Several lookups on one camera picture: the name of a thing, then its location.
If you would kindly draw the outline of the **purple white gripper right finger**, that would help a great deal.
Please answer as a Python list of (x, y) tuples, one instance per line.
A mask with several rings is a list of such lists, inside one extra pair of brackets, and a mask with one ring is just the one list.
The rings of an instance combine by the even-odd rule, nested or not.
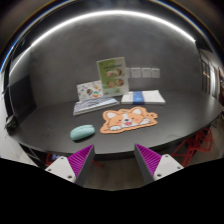
[(145, 184), (183, 169), (183, 166), (169, 154), (160, 155), (139, 144), (135, 145), (134, 155)]

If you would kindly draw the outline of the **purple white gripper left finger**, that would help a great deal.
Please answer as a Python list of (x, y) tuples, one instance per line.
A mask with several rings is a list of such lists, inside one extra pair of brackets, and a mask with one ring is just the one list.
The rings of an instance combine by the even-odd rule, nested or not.
[(83, 186), (94, 156), (94, 146), (90, 145), (68, 157), (60, 156), (46, 168), (46, 171), (76, 185)]

